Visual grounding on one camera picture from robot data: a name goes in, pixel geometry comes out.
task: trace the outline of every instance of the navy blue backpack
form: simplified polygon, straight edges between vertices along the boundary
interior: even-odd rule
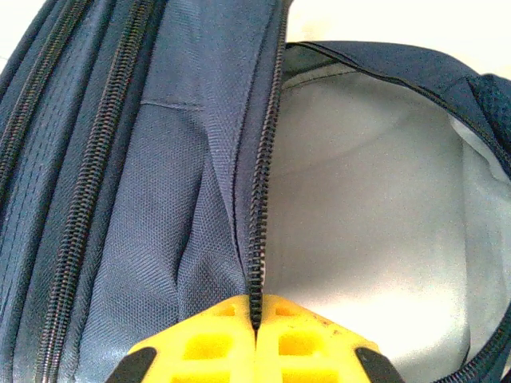
[[[0,76],[0,381],[264,293],[406,382],[511,381],[511,83],[285,43],[284,0],[47,0]]]

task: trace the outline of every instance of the zipper opening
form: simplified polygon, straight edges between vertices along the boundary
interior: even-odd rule
[[[321,45],[316,45],[315,43],[298,42],[291,43],[290,45],[302,46],[304,48],[314,50],[327,57],[333,58],[337,62],[349,66],[360,73],[364,73],[370,77],[377,78],[381,81],[401,85],[411,90],[414,90],[416,93],[419,93],[422,96],[432,100],[435,104],[441,106],[452,116],[455,116],[465,125],[467,125],[477,134],[477,136],[486,144],[486,146],[492,150],[492,152],[497,153],[501,158],[505,159],[507,164],[511,163],[511,156],[503,148],[493,144],[493,141],[481,129],[479,129],[479,127],[473,121],[466,118],[465,116],[460,116],[456,110],[454,110],[450,105],[444,102],[444,100],[442,100],[435,93],[432,93],[427,89],[418,87],[400,77],[385,76],[380,73],[372,72],[370,70],[362,68],[357,63],[352,61],[349,57],[345,57],[340,53],[336,53],[334,51],[322,47]],[[508,344],[509,342],[511,342],[511,304],[508,306],[508,309],[506,310],[504,317],[499,323],[499,326],[494,331],[492,337],[486,342],[481,351],[479,351],[479,353],[477,353],[472,358],[472,360],[469,361],[469,363],[463,365],[459,370],[451,373],[446,377],[436,380],[434,383],[468,383],[484,379],[485,377],[487,377],[489,371],[495,366],[497,359],[500,357],[501,353],[505,349],[506,344]]]
[[[263,313],[264,253],[266,250],[268,183],[271,167],[271,155],[275,140],[275,128],[279,116],[280,91],[282,88],[283,52],[286,47],[288,4],[283,4],[279,36],[275,53],[275,65],[271,78],[263,129],[259,139],[252,180],[250,203],[250,225],[248,245],[248,307],[250,322],[257,336]]]

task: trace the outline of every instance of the zipper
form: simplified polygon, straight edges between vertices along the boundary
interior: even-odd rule
[[[57,380],[90,224],[126,91],[155,1],[136,0],[130,8],[87,140],[57,252],[56,269],[38,347],[38,382]]]
[[[46,38],[41,53],[34,62],[16,100],[0,140],[0,203],[6,197],[6,189],[18,161],[34,110],[38,106],[42,92],[66,42],[88,4],[89,0],[68,0]]]
[[[439,95],[429,91],[428,89],[416,86],[415,84],[410,83],[409,81],[400,77],[390,77],[370,71],[367,68],[361,67],[349,57],[346,57],[341,53],[329,50],[328,48],[325,48],[321,45],[316,45],[315,43],[299,42],[293,43],[292,45],[299,45],[308,49],[312,49],[318,53],[324,54],[327,57],[333,58],[338,62],[341,62],[344,65],[357,70],[360,73],[365,73],[366,75],[377,78],[381,81],[401,85],[414,90],[422,96],[432,100],[435,104],[441,106],[451,115],[455,116],[457,119],[469,126],[477,134],[477,136],[479,136],[479,138],[493,151],[493,153],[496,153],[497,156],[500,156],[500,158],[504,159],[507,164],[511,164],[511,156],[509,156],[509,154],[502,147],[495,145],[494,140],[488,137],[486,133],[477,126],[477,124],[468,119],[466,116],[461,116],[457,110],[455,110],[451,105],[447,104],[443,99],[440,98]],[[481,351],[479,351],[469,363],[463,365],[458,371],[451,373],[447,377],[436,380],[434,383],[475,383],[483,381],[485,378],[487,378],[489,371],[496,365],[497,359],[502,355],[505,347],[510,342],[511,304],[508,306],[508,309],[506,310],[504,317],[499,323],[499,326],[493,332],[491,338],[486,342]]]
[[[250,225],[248,242],[248,306],[250,322],[257,334],[263,313],[264,253],[266,249],[268,183],[271,155],[275,141],[275,128],[279,116],[282,85],[283,52],[286,46],[287,10],[283,4],[277,40],[275,65],[271,78],[270,96],[266,107],[263,129],[259,139],[252,179]]]

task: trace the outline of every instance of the zipper teeth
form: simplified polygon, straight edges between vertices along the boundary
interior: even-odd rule
[[[10,114],[0,140],[0,203],[6,194],[10,176],[22,149],[31,117],[41,99],[42,91],[61,56],[65,43],[88,4],[88,0],[69,0],[65,4]]]
[[[398,83],[399,85],[406,86],[407,88],[410,88],[415,92],[422,94],[424,97],[431,99],[433,102],[449,111],[456,118],[470,126],[475,132],[479,134],[480,138],[486,145],[488,145],[489,148],[497,150],[499,154],[504,156],[504,158],[506,158],[508,161],[511,161],[509,154],[504,149],[491,145],[490,138],[487,137],[487,135],[484,133],[484,131],[482,131],[482,129],[479,129],[479,127],[475,123],[473,123],[471,120],[468,120],[466,117],[460,116],[456,110],[454,110],[447,103],[445,103],[444,100],[442,100],[432,92],[414,86],[413,84],[399,77],[384,76],[378,73],[373,73],[367,69],[361,68],[360,66],[358,66],[358,64],[354,63],[349,58],[344,57],[336,52],[325,50],[320,45],[316,45],[314,43],[295,43],[295,45],[301,45],[305,48],[312,49],[328,57],[334,58],[339,62],[342,62],[343,64],[350,66],[351,68],[357,69],[361,73],[365,73],[368,76],[386,82]],[[511,342],[511,304],[509,304],[504,314],[504,317],[499,323],[497,329],[493,332],[492,337],[486,342],[486,344],[476,354],[476,356],[473,357],[469,363],[461,367],[458,371],[455,371],[446,377],[438,379],[434,383],[467,383],[480,381],[484,378],[487,378],[489,371],[495,366],[496,360],[501,356],[501,353],[504,351],[506,345],[508,345],[509,342]]]
[[[268,99],[263,130],[257,149],[255,172],[252,182],[250,205],[250,240],[248,245],[248,305],[250,321],[254,330],[261,324],[263,312],[264,253],[267,232],[268,183],[271,167],[271,155],[275,141],[275,128],[279,116],[280,88],[282,83],[283,51],[286,43],[286,7],[282,10],[279,27],[275,67],[271,79],[270,97]]]
[[[57,380],[94,208],[153,3],[154,0],[138,0],[129,11],[87,140],[58,248],[38,349],[36,381]]]

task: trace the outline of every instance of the blue fabric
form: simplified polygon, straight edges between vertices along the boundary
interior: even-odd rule
[[[42,26],[34,24],[33,44],[22,45],[10,66],[16,73],[4,74],[0,127],[62,3],[42,16],[47,18]],[[2,381],[34,377],[34,335],[42,326],[69,196],[131,2],[118,0],[114,10],[112,4],[93,2],[69,42],[34,117],[4,208]],[[153,49],[149,39],[142,50],[145,59],[133,77],[93,219],[59,370],[63,381],[103,381],[135,342],[246,291],[252,176],[283,5],[158,4],[165,9],[156,44]],[[153,18],[152,35],[158,20]],[[427,49],[358,42],[319,46],[434,94],[477,126],[511,175],[508,81],[479,77]],[[144,64],[149,58],[150,66]],[[488,381],[498,376],[501,362]]]
[[[232,184],[276,10],[234,0],[167,5],[93,286],[78,381],[104,380],[135,342],[245,292]],[[268,49],[275,54],[275,43]],[[264,103],[267,92],[252,98]]]
[[[511,176],[511,157],[498,143],[469,86],[479,75],[465,64],[444,53],[410,45],[351,41],[325,41],[312,45],[344,56],[347,63],[385,77],[402,79],[434,94],[445,108],[468,126],[477,127],[475,133],[493,150],[506,174]],[[509,92],[509,81],[500,79],[499,84],[502,92]]]
[[[508,360],[509,353],[511,353],[511,342],[508,342],[504,351],[498,357],[493,368],[488,372],[488,375],[483,378],[481,383],[494,383],[495,381],[500,381],[502,374],[504,373],[505,363]]]

